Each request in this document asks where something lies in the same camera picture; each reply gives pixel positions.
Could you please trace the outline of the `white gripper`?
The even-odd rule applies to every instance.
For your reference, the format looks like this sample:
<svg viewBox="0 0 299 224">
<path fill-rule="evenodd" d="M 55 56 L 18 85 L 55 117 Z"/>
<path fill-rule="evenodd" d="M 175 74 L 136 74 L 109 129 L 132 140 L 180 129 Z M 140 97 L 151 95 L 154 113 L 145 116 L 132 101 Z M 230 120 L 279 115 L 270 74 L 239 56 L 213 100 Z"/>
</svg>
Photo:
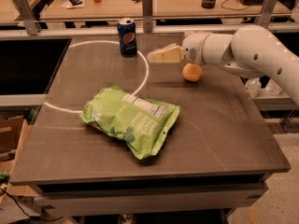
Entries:
<svg viewBox="0 0 299 224">
<path fill-rule="evenodd" d="M 209 36 L 208 32 L 190 33 L 182 42 L 184 51 L 177 43 L 171 43 L 150 52 L 147 59 L 150 63 L 179 63 L 185 54 L 189 63 L 204 65 L 204 44 Z"/>
</svg>

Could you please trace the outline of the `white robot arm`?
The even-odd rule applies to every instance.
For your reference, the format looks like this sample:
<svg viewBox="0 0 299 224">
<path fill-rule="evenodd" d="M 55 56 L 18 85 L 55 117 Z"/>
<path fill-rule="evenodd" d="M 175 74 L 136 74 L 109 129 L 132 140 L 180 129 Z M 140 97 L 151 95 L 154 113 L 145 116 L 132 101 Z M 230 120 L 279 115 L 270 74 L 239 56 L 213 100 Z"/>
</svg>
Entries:
<svg viewBox="0 0 299 224">
<path fill-rule="evenodd" d="M 193 32 L 182 44 L 170 44 L 147 55 L 151 63 L 215 65 L 245 78 L 267 76 L 299 104 L 299 57 L 272 33 L 258 25 L 246 25 L 234 34 Z"/>
</svg>

